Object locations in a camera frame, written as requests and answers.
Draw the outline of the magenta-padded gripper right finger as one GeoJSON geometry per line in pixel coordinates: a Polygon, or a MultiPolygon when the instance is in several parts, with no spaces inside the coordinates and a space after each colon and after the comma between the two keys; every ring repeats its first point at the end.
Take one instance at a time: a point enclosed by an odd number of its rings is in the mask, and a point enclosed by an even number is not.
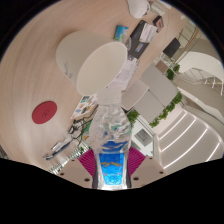
{"type": "Polygon", "coordinates": [[[154,157],[145,156],[131,147],[128,155],[128,187],[140,188],[166,176],[166,171],[154,157]]]}

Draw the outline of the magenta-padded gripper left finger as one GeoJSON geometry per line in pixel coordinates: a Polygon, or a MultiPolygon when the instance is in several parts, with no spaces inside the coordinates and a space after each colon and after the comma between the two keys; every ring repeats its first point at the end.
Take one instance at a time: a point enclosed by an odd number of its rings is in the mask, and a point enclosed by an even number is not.
{"type": "Polygon", "coordinates": [[[94,152],[89,149],[79,158],[71,159],[58,173],[58,176],[84,188],[93,188],[96,172],[94,152]]]}

